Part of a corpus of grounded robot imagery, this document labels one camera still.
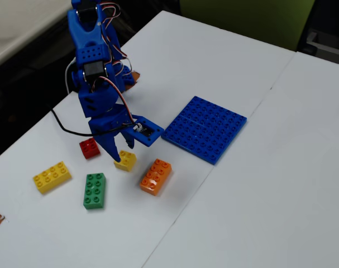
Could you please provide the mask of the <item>blue printed gripper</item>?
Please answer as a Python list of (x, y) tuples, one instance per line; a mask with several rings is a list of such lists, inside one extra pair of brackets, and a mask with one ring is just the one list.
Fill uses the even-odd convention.
[(121, 133), (129, 148), (133, 149), (134, 137), (137, 132), (135, 124), (130, 120), (129, 112), (124, 104), (115, 104), (110, 110), (91, 116), (89, 127), (96, 142), (114, 159), (120, 162), (121, 158), (114, 141), (114, 136)]

